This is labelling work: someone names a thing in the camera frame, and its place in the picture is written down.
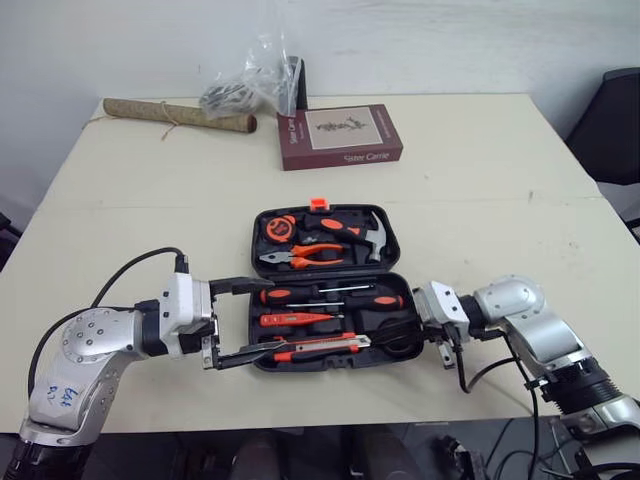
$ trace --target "red book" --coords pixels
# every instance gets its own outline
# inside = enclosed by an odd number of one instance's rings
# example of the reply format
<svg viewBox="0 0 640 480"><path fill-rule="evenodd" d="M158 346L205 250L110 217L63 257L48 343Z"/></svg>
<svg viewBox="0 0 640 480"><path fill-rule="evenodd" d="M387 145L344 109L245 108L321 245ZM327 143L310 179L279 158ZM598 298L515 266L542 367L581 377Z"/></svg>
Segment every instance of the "red book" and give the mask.
<svg viewBox="0 0 640 480"><path fill-rule="evenodd" d="M285 170L395 162L402 142L384 105L298 110L278 115Z"/></svg>

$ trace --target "plastic bag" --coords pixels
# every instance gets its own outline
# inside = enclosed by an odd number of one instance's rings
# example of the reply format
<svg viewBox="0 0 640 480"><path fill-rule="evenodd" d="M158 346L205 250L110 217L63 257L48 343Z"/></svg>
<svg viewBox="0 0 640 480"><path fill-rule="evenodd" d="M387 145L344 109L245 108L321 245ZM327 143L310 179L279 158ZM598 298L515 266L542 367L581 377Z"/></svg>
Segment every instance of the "plastic bag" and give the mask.
<svg viewBox="0 0 640 480"><path fill-rule="evenodd" d="M220 73L200 98L210 118L254 113L265 102L281 115L295 116L300 59L287 57L274 4L261 7L261 31L248 48L244 70L226 77Z"/></svg>

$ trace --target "toolbox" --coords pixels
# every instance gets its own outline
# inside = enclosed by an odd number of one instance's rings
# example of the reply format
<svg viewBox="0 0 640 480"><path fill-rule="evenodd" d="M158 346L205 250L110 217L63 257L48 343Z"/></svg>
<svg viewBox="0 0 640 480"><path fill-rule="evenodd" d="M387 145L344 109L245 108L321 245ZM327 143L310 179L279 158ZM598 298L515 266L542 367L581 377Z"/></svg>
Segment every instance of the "toolbox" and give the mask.
<svg viewBox="0 0 640 480"><path fill-rule="evenodd" d="M270 372L363 368L415 358L422 324L411 288L390 270L400 246L376 205L260 213L251 258L275 287L251 295L249 343L284 340L256 365Z"/></svg>

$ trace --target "twine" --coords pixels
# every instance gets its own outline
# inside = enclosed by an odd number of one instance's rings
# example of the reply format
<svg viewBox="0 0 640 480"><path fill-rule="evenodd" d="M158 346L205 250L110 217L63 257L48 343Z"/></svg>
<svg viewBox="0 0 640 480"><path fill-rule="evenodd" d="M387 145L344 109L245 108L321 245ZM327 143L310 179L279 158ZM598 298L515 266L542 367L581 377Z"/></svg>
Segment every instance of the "twine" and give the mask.
<svg viewBox="0 0 640 480"><path fill-rule="evenodd" d="M179 126L182 125L175 118L173 118L171 115L169 115L169 112L167 112L166 104L167 104L167 102L165 102L164 100L162 102L160 102L160 106L162 107L162 113L164 113L164 116L167 117L167 120L169 120L173 125L171 125L169 128L167 128L167 130L162 134L162 137L160 137L160 140L163 141L163 142L167 138L167 135L169 135L169 133L171 133L171 130L173 130L174 128L179 127ZM87 125L89 125L90 123L97 122L98 120L103 120L105 118L107 118L109 120L117 120L118 118L121 118L121 117L114 117L112 115L106 115L106 114L105 115L100 115L99 117L92 118L91 120L88 120L82 126L82 130L84 130L85 127Z"/></svg>
<svg viewBox="0 0 640 480"><path fill-rule="evenodd" d="M164 116L167 117L169 119L169 121L171 123L173 123L173 125L171 125L166 132L164 132L164 134L162 135L162 137L160 138L160 140L162 140L164 142L165 138L167 138L167 135L169 135L169 133L171 132L171 130L173 130L176 127L180 126L180 123L176 122L175 119L171 118L171 115L169 115L169 112L167 112L166 109L166 104L167 102L165 102L164 100L162 102L160 102L160 106L162 107L162 113L164 113Z"/></svg>

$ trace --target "white wall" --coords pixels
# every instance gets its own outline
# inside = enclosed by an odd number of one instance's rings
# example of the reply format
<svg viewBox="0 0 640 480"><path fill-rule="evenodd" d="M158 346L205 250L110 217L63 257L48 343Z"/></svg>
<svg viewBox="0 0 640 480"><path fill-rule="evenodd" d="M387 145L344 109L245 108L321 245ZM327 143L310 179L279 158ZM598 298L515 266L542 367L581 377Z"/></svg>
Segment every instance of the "white wall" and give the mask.
<svg viewBox="0 0 640 480"><path fill-rule="evenodd" d="M0 210L28 221L99 97L198 96L238 64L254 4L0 0ZM637 0L279 4L314 95L527 91L564 135L640 64Z"/></svg>

